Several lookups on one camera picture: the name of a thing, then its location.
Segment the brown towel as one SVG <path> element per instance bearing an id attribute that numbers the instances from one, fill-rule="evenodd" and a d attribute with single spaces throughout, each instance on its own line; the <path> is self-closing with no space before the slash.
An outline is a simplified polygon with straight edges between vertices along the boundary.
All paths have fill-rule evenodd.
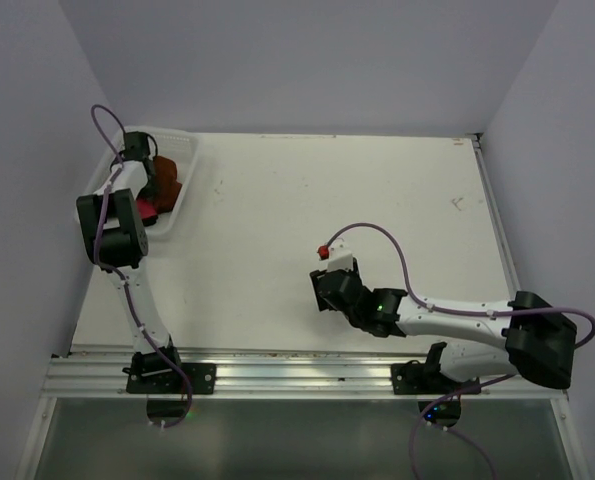
<path id="1" fill-rule="evenodd" d="M 153 206 L 158 214 L 171 212 L 182 188 L 182 184 L 178 181 L 177 165 L 173 160 L 161 155 L 154 158 L 153 164 L 157 185 Z"/>

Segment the pink towel black trim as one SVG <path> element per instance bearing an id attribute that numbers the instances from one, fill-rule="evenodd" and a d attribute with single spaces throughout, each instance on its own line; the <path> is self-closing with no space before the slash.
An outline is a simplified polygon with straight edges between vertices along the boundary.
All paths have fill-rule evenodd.
<path id="1" fill-rule="evenodd" d="M 144 225 L 152 225 L 157 222 L 158 213 L 149 201 L 138 198 L 136 200 L 136 206 Z"/>

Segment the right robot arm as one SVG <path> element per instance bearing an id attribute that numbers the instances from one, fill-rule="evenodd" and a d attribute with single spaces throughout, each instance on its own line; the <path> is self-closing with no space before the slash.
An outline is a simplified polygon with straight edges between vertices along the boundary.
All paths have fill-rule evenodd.
<path id="1" fill-rule="evenodd" d="M 315 270 L 310 280 L 321 311 L 378 338 L 438 336 L 422 368 L 428 389 L 445 392 L 481 376 L 520 375 L 541 387 L 569 388 L 576 325 L 526 291 L 485 305 L 480 316 L 449 315 L 431 300 L 419 305 L 403 289 L 366 287 L 356 266 Z"/>

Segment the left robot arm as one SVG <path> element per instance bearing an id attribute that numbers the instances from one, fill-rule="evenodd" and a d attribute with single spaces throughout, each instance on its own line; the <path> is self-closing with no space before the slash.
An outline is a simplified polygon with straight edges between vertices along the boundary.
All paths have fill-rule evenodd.
<path id="1" fill-rule="evenodd" d="M 149 242 L 138 207 L 139 194 L 156 186 L 150 150 L 155 144 L 148 133 L 124 133 L 107 179 L 77 198 L 76 212 L 87 256 L 110 276 L 128 318 L 134 354 L 125 373 L 140 387 L 155 385 L 170 393 L 184 383 L 185 369 L 149 285 Z"/>

